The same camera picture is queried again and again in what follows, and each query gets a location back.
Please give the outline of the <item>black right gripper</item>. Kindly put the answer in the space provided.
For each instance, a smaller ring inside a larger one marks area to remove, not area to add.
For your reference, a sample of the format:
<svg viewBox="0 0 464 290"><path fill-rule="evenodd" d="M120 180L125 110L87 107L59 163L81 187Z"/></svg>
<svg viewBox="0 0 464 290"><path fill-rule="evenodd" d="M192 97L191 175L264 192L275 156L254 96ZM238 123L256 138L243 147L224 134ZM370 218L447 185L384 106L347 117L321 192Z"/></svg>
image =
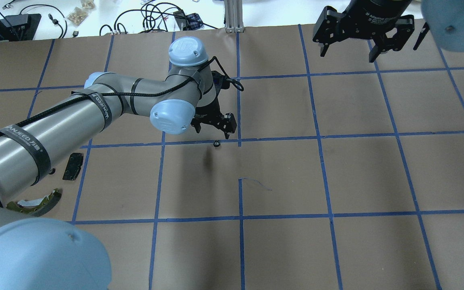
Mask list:
<svg viewBox="0 0 464 290"><path fill-rule="evenodd" d="M352 0L343 12L325 6L313 28L313 42L325 57L329 46L346 39L374 42L369 63L388 51L400 51L414 33L414 16L405 15L410 0Z"/></svg>

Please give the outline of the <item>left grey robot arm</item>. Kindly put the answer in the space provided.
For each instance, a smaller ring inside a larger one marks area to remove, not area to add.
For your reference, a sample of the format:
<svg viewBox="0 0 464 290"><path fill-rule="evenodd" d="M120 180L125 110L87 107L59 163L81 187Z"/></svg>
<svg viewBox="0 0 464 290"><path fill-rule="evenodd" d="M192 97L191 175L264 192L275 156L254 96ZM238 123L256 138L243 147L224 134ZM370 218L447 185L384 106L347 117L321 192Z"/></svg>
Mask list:
<svg viewBox="0 0 464 290"><path fill-rule="evenodd" d="M68 99L0 129L0 290L106 290L111 262L94 235L57 219L4 208L55 165L103 132L123 114L148 117L157 130L180 135L201 124L228 138L237 128L222 114L218 95L244 87L225 71L210 69L200 39L182 37L169 47L172 65L163 81L94 72Z"/></svg>

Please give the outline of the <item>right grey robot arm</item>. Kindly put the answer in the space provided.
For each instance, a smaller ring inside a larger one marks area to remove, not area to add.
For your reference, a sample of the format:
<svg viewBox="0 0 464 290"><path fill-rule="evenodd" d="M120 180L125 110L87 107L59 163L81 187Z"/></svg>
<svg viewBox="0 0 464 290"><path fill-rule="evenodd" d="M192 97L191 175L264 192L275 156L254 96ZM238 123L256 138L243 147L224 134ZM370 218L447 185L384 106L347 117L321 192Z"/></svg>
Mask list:
<svg viewBox="0 0 464 290"><path fill-rule="evenodd" d="M401 51L415 31L415 18L405 14L410 0L352 0L339 13L325 6L314 25L313 42L324 57L331 46L346 39L372 40L373 63L383 53ZM440 48L464 52L464 0L424 0L420 4L424 25L414 44L417 50L431 33Z"/></svg>

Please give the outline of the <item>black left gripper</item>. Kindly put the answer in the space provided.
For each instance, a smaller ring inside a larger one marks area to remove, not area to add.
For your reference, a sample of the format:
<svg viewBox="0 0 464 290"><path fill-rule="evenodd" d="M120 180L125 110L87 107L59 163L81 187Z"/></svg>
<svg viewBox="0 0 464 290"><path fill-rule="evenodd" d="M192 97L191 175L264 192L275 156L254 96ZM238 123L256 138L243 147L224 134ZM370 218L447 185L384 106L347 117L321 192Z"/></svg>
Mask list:
<svg viewBox="0 0 464 290"><path fill-rule="evenodd" d="M231 134L237 130L235 115L233 113L223 114L220 110L219 99L214 99L210 104L196 108L191 126L194 127L197 134L201 132L202 124L221 130L224 132L226 140L229 140Z"/></svg>

